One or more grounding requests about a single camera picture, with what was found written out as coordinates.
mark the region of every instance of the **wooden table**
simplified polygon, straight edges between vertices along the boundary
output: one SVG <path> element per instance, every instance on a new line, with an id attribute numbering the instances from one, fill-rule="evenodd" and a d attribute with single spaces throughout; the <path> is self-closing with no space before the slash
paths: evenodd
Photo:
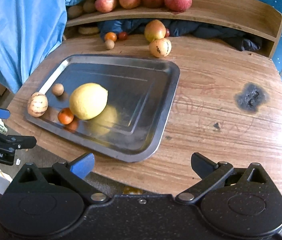
<path id="1" fill-rule="evenodd" d="M 175 62 L 181 75 L 159 149 L 139 163 L 96 154 L 93 171 L 134 187 L 176 195 L 200 180 L 190 165 L 192 153 L 200 152 L 235 167 L 260 162 L 282 193 L 282 81 L 272 60 L 217 41 L 170 40 L 172 51 L 166 60 Z M 98 35 L 66 40 L 37 67 L 8 107 L 10 128 L 35 136 L 39 146 L 68 161 L 89 150 L 31 124 L 24 112 L 28 98 L 52 68 L 69 55 L 86 53 L 151 57 L 143 35 L 118 41 L 111 51 L 104 50 Z M 249 82 L 268 95 L 255 114 L 240 110 L 235 101 Z M 217 122 L 220 130 L 214 127 Z"/>

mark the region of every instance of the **burn mark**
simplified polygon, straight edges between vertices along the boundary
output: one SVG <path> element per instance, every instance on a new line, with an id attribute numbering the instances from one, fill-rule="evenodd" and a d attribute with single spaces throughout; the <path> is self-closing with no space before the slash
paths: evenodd
<path id="1" fill-rule="evenodd" d="M 219 130 L 219 131 L 221 130 L 220 125 L 219 125 L 218 122 L 216 122 L 216 123 L 213 125 L 213 127 L 216 128 L 216 129 Z"/>
<path id="2" fill-rule="evenodd" d="M 242 110 L 256 113 L 258 107 L 266 101 L 266 93 L 256 84 L 245 85 L 241 94 L 236 95 L 238 107 Z"/>

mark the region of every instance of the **metal tray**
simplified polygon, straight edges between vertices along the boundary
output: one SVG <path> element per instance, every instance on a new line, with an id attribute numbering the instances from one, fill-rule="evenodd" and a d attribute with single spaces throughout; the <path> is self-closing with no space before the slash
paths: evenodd
<path id="1" fill-rule="evenodd" d="M 72 142 L 125 161 L 138 162 L 159 147 L 177 88 L 180 70 L 170 61 L 108 55 L 72 55 L 43 81 L 38 91 L 46 94 L 48 110 L 30 122 Z M 108 90 L 108 103 L 97 117 L 75 119 L 69 127 L 59 123 L 58 112 L 84 83 L 98 83 Z M 56 97 L 55 83 L 64 86 Z"/>

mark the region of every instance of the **yellow lemon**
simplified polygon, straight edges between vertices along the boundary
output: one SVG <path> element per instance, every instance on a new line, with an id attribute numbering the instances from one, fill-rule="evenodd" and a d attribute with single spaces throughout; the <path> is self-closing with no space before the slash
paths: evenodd
<path id="1" fill-rule="evenodd" d="M 106 106 L 108 91 L 95 83 L 76 88 L 70 96 L 70 110 L 79 119 L 89 120 L 98 116 Z"/>

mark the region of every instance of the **curved wooden shelf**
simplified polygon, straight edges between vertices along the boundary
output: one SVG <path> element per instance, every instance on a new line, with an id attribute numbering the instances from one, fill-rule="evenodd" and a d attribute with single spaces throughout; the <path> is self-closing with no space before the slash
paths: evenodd
<path id="1" fill-rule="evenodd" d="M 268 57 L 272 57 L 282 33 L 282 14 L 258 0 L 192 0 L 192 6 L 183 13 L 173 13 L 167 8 L 149 9 L 138 7 L 131 10 L 117 8 L 101 14 L 85 14 L 69 20 L 67 27 L 114 19 L 169 18 L 199 21 L 242 30 L 265 38 Z"/>

